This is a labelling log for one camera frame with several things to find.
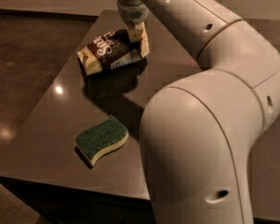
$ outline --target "brown concrete floor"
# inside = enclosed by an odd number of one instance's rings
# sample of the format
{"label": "brown concrete floor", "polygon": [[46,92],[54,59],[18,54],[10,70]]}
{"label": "brown concrete floor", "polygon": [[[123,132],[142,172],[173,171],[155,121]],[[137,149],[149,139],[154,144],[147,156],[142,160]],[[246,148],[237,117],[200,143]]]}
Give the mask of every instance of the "brown concrete floor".
{"label": "brown concrete floor", "polygon": [[[280,50],[280,21],[249,22]],[[0,154],[8,147],[91,25],[91,21],[0,15]],[[263,185],[260,182],[264,177],[257,177],[259,173],[268,174],[268,167],[280,175],[280,155],[270,155],[270,150],[274,148],[272,137],[275,137],[273,129],[260,138],[252,150],[254,169],[250,172],[250,184],[252,193],[257,190],[259,197],[263,196],[262,192],[270,193],[270,189],[274,189],[273,195],[266,195],[265,204],[257,199],[252,200],[252,204],[256,217],[277,220],[272,210],[280,209],[280,190],[274,188],[278,187],[278,179],[265,177],[268,181]],[[48,224],[0,185],[0,224],[6,223]]]}
{"label": "brown concrete floor", "polygon": [[[0,154],[92,24],[0,15]],[[48,222],[0,185],[0,224],[10,223]]]}

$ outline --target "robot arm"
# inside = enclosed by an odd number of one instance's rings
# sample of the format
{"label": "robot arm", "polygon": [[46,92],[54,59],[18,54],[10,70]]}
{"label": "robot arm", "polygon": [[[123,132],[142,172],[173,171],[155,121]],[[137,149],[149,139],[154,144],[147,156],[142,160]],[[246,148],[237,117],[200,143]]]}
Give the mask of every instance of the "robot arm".
{"label": "robot arm", "polygon": [[[159,91],[141,120],[157,223],[252,224],[247,158],[280,114],[280,54],[214,0],[141,1],[207,68]],[[143,21],[142,5],[119,0],[119,14]]]}

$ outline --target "green sponge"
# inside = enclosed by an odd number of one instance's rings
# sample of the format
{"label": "green sponge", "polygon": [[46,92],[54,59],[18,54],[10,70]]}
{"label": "green sponge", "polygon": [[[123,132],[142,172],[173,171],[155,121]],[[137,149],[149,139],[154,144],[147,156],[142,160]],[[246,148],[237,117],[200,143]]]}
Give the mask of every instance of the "green sponge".
{"label": "green sponge", "polygon": [[90,162],[91,166],[105,154],[124,145],[129,137],[127,128],[115,117],[93,126],[81,133],[77,139],[77,147]]}

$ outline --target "floor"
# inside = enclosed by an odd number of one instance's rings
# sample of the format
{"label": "floor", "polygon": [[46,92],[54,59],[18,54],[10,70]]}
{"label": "floor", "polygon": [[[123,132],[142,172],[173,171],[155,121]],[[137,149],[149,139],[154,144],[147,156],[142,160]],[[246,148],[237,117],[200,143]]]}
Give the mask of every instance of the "floor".
{"label": "floor", "polygon": [[[276,35],[280,34],[280,21],[249,22],[280,51],[280,36]],[[93,21],[0,15],[0,154],[92,24]],[[0,186],[0,224],[9,223],[48,224]]]}

